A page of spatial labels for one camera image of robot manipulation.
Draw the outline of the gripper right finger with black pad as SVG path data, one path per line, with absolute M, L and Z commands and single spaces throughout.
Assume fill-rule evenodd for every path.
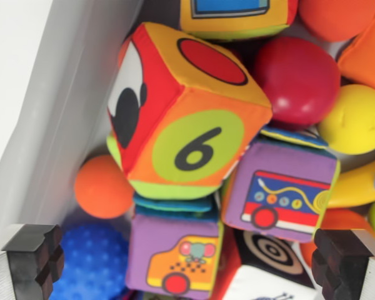
M 324 299 L 375 299 L 375 238 L 364 229 L 318 229 L 312 275 Z

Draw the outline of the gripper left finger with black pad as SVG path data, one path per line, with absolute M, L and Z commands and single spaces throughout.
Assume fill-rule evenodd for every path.
M 60 226 L 11 224 L 0 231 L 0 299 L 49 299 L 64 269 Z

